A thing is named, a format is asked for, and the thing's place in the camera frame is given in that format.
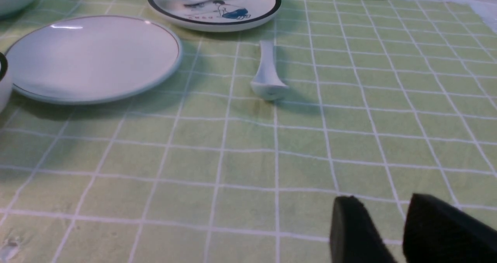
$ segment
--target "grid pattern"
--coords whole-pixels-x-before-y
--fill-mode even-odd
[[[163,22],[145,0],[38,0],[0,50],[94,14]],[[354,194],[403,262],[408,200],[427,192],[497,227],[497,35],[465,5],[283,0],[242,33],[172,29],[180,70],[119,102],[0,114],[0,237],[19,261],[323,263],[332,201]],[[291,94],[249,82],[274,39]]]

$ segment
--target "white grid lines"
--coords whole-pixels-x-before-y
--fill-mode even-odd
[[[438,30],[438,27],[436,26],[436,24],[435,24],[435,23],[433,23],[432,21],[430,21],[430,22],[433,24],[433,26],[435,27],[435,29],[437,29],[437,30]],[[442,38],[445,40],[445,42],[447,43],[447,45],[450,45],[450,44],[449,44],[449,42],[446,40],[446,38],[445,38],[443,35],[441,35],[441,36],[442,36]],[[469,125],[467,124],[466,119],[464,118],[464,116],[462,116],[462,114],[460,113],[460,111],[459,111],[458,107],[457,107],[457,106],[456,106],[456,104],[454,104],[454,102],[452,101],[452,98],[450,97],[450,95],[448,95],[448,94],[447,94],[447,91],[445,90],[445,88],[444,88],[444,86],[442,85],[442,83],[440,83],[440,80],[438,79],[438,74],[437,74],[435,71],[433,71],[433,76],[435,77],[435,79],[436,79],[437,83],[440,85],[440,88],[442,89],[442,91],[445,93],[445,95],[446,95],[446,97],[447,97],[447,100],[449,100],[449,103],[452,105],[452,107],[453,107],[454,111],[456,111],[456,113],[460,116],[461,120],[463,121],[463,124],[465,125],[465,127],[466,127],[466,129],[467,129],[467,132],[470,134],[470,136],[471,136],[471,138],[472,138],[472,140],[473,140],[474,144],[476,145],[476,147],[478,148],[479,152],[481,153],[481,156],[483,157],[483,159],[485,159],[485,161],[486,161],[486,163],[488,164],[488,166],[490,167],[490,169],[492,169],[492,171],[493,171],[494,173],[496,173],[496,172],[495,172],[495,168],[494,168],[494,166],[493,166],[493,165],[492,165],[492,163],[488,160],[487,155],[485,154],[485,152],[483,152],[483,149],[481,148],[481,146],[480,146],[480,144],[478,143],[478,141],[477,141],[476,137],[474,136],[473,131],[471,130],[471,128],[470,128],[470,127],[469,127]]]
[[[28,179],[19,187],[19,189],[17,189],[16,194],[14,195],[14,197],[12,198],[12,200],[10,201],[9,205],[7,206],[7,208],[5,210],[5,214],[3,215],[2,219],[0,220],[0,226],[3,225],[3,223],[5,222],[5,220],[7,219],[7,217],[9,216],[9,211],[12,209],[12,207],[16,203],[16,201],[19,198],[19,195],[21,194],[22,190],[33,180],[33,178],[36,175],[37,171],[40,169],[41,165],[43,165],[43,163],[45,162],[45,159],[47,158],[48,153],[50,153],[50,151],[54,148],[55,144],[57,144],[57,141],[59,141],[59,138],[64,133],[64,130],[66,129],[67,125],[69,124],[71,116],[74,114],[74,112],[75,112],[75,109],[68,116],[67,120],[64,122],[64,125],[60,128],[59,132],[57,133],[57,136],[52,140],[52,143],[50,144],[50,146],[48,146],[48,148],[45,150],[45,152],[43,153],[43,156],[38,161],[38,163],[36,164],[35,168],[32,170],[32,172],[31,172],[30,176],[28,177]]]
[[[330,160],[330,171],[331,175],[333,177],[333,185],[336,190],[339,190],[339,183],[337,180],[337,176],[335,175],[335,170],[334,170],[334,164],[332,161],[332,149],[330,147],[330,140],[328,137],[328,131],[327,131],[327,125],[326,125],[326,118],[325,118],[325,111],[323,109],[323,99],[321,96],[321,90],[319,87],[319,74],[318,71],[316,70],[316,58],[314,56],[314,50],[313,50],[313,41],[312,41],[312,34],[311,34],[311,25],[309,21],[309,16],[307,15],[307,2],[304,0],[304,7],[306,10],[306,17],[307,17],[307,30],[309,31],[309,43],[311,45],[311,58],[313,62],[313,68],[314,68],[314,76],[316,78],[316,89],[318,92],[318,100],[319,100],[319,106],[320,106],[320,113],[321,113],[321,121],[323,122],[323,129],[324,129],[324,135],[325,135],[325,143],[326,143],[326,151],[328,153],[328,159]]]
[[[131,108],[132,103],[133,103],[133,101],[131,100],[131,102],[128,104],[128,108],[126,109],[126,112],[129,111],[129,109]],[[117,136],[119,134],[119,131],[121,130],[122,125],[124,124],[124,121],[126,120],[126,115],[127,115],[126,112],[124,113],[123,118],[119,121],[119,124],[117,125],[117,128],[114,131],[114,134],[112,135],[112,138],[110,139],[110,141],[109,141],[109,143],[107,145],[107,148],[105,149],[105,151],[103,153],[103,156],[102,156],[100,162],[98,163],[98,165],[96,167],[96,170],[94,171],[94,174],[100,173],[100,171],[102,169],[102,166],[103,166],[103,164],[105,162],[105,159],[107,158],[107,155],[110,152],[110,148],[112,148],[112,145],[113,145],[114,141],[116,140],[116,138],[117,138]],[[71,224],[69,224],[69,227],[67,228],[66,233],[64,234],[64,237],[62,238],[59,247],[57,247],[57,251],[55,251],[55,255],[54,255],[53,259],[52,259],[52,263],[56,263],[57,262],[57,259],[59,258],[60,254],[62,252],[62,249],[64,248],[64,245],[66,244],[67,239],[69,238],[69,234],[73,231],[74,225],[76,223],[76,216],[79,215],[80,210],[82,208],[82,205],[85,202],[85,197],[87,196],[88,192],[92,188],[92,185],[94,184],[95,180],[96,180],[96,175],[92,175],[92,179],[88,183],[88,186],[85,188],[85,191],[83,191],[83,194],[80,197],[78,205],[76,206],[76,210],[75,210],[74,216],[73,216],[73,218],[71,220]]]
[[[353,67],[354,67],[355,66],[354,65],[354,59],[352,57],[352,53],[350,52],[350,47],[349,47],[349,44],[347,42],[347,38],[345,36],[345,32],[343,31],[343,26],[341,26],[341,30],[342,30],[342,33],[343,33],[343,38],[346,41],[346,46],[347,46],[347,50],[349,52],[350,61],[352,62]],[[378,136],[378,133],[376,132],[376,126],[375,126],[375,123],[373,121],[373,117],[371,116],[371,110],[369,109],[369,104],[368,104],[368,102],[366,100],[366,94],[364,93],[364,88],[361,85],[361,79],[359,78],[359,75],[357,74],[357,70],[355,68],[354,68],[354,73],[355,73],[355,78],[357,79],[357,84],[359,84],[359,86],[360,86],[359,88],[361,90],[362,100],[364,102],[364,106],[366,107],[366,112],[368,113],[369,121],[371,122],[371,128],[373,129],[373,133],[374,133],[374,136],[375,136],[375,139],[376,139],[376,143],[378,144],[378,148],[380,149],[381,158],[383,160],[385,171],[387,171],[388,181],[390,182],[390,187],[392,188],[392,194],[394,195],[394,198],[395,198],[396,203],[397,203],[397,208],[399,208],[400,214],[402,215],[403,219],[405,219],[405,213],[403,211],[401,203],[399,203],[399,196],[397,195],[397,190],[395,189],[395,185],[394,185],[394,182],[392,180],[392,174],[390,173],[390,168],[388,166],[387,157],[385,156],[385,152],[384,152],[383,147],[381,145],[380,137]]]
[[[276,38],[278,35],[278,22],[275,20],[275,38],[273,38],[273,43],[276,46]],[[275,133],[275,228],[276,228],[276,247],[275,247],[275,261],[276,263],[280,263],[280,254],[281,254],[281,239],[280,239],[280,216],[279,216],[279,146],[278,146],[278,109],[276,105],[273,107],[274,119],[273,124],[275,128],[273,132]]]
[[[235,54],[235,63],[233,65],[233,76],[235,75],[236,72],[236,59],[238,57],[238,51],[240,49],[240,39],[241,39],[241,34],[238,33],[238,41],[236,43],[236,54]],[[233,87],[235,85],[235,78],[231,77],[231,84],[229,85],[229,97],[228,97],[228,105],[226,107],[226,118],[224,121],[224,127],[222,129],[222,141],[221,141],[221,151],[219,155],[219,161],[218,161],[218,167],[217,167],[217,173],[216,173],[216,185],[214,187],[214,194],[212,197],[212,204],[211,204],[211,213],[209,216],[209,228],[214,226],[214,217],[216,214],[216,201],[217,201],[217,195],[219,191],[219,183],[221,180],[221,172],[222,172],[222,162],[224,158],[224,148],[226,144],[226,133],[228,131],[228,124],[229,124],[229,106],[231,104],[231,99],[233,95]],[[204,247],[204,263],[209,263],[209,248],[210,248],[210,242],[212,238],[212,229],[207,230],[207,238],[205,240],[205,247]]]
[[[383,50],[384,50],[385,52],[387,52],[387,49],[386,49],[385,45],[383,44],[383,42],[382,42],[381,40],[380,40],[380,43],[381,43],[381,46],[383,47]],[[389,60],[389,62],[390,62],[390,65],[392,66],[392,68],[394,68],[394,64],[393,64],[393,62],[392,62],[392,60],[391,60],[391,58],[390,58],[390,56],[389,56],[389,55],[387,55],[387,58],[388,58],[388,60]],[[399,86],[401,87],[401,90],[403,90],[403,95],[404,95],[405,99],[408,101],[408,104],[409,104],[409,106],[411,107],[411,109],[412,109],[413,111],[415,111],[414,105],[412,104],[412,102],[411,102],[411,101],[410,101],[410,99],[409,99],[409,95],[407,94],[407,92],[406,92],[406,91],[404,90],[404,88],[403,88],[402,82],[401,82],[401,81],[400,81],[400,79],[399,79],[399,75],[397,74],[397,72],[396,72],[396,71],[394,71],[394,73],[395,73],[395,78],[396,78],[397,82],[399,83]],[[426,134],[426,131],[424,130],[424,127],[423,127],[423,125],[422,125],[422,123],[421,123],[421,120],[419,120],[419,117],[418,117],[418,115],[417,115],[417,113],[416,113],[416,112],[414,112],[414,116],[415,116],[415,119],[416,119],[417,125],[419,125],[419,128],[421,129],[421,132],[422,132],[423,137],[424,137],[424,139],[425,139],[425,141],[426,141],[426,144],[428,145],[428,148],[430,149],[430,153],[431,153],[431,155],[433,156],[433,159],[435,159],[435,163],[437,164],[437,166],[438,166],[439,168],[442,168],[442,164],[440,163],[440,160],[438,159],[438,157],[437,157],[437,155],[436,155],[436,153],[435,153],[435,150],[433,150],[433,146],[431,145],[430,140],[428,139],[428,136],[427,136],[427,134]],[[445,173],[444,173],[444,171],[443,171],[443,170],[440,170],[440,172],[441,172],[441,174],[442,174],[442,178],[444,179],[445,185],[446,185],[446,186],[447,186],[447,188],[449,189],[449,193],[450,193],[450,195],[451,195],[452,199],[454,200],[454,202],[456,203],[456,205],[458,206],[458,208],[460,208],[460,207],[459,207],[459,202],[458,202],[458,200],[457,200],[457,198],[456,198],[456,196],[455,196],[455,194],[454,194],[454,192],[453,192],[453,190],[452,190],[452,188],[451,188],[451,186],[450,186],[450,183],[449,183],[449,180],[447,179],[447,176],[445,175]]]

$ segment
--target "black cup rim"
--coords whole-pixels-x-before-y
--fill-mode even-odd
[[[7,62],[7,58],[5,55],[0,53],[0,81],[3,80],[5,74],[7,74],[7,68],[9,67],[9,63]]]

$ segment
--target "white plate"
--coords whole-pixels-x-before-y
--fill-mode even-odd
[[[54,104],[97,104],[141,93],[179,67],[182,47],[169,29],[121,16],[60,21],[7,51],[14,90]]]
[[[166,21],[206,32],[232,32],[256,28],[275,17],[281,0],[224,0],[183,5],[168,0],[148,0]]]

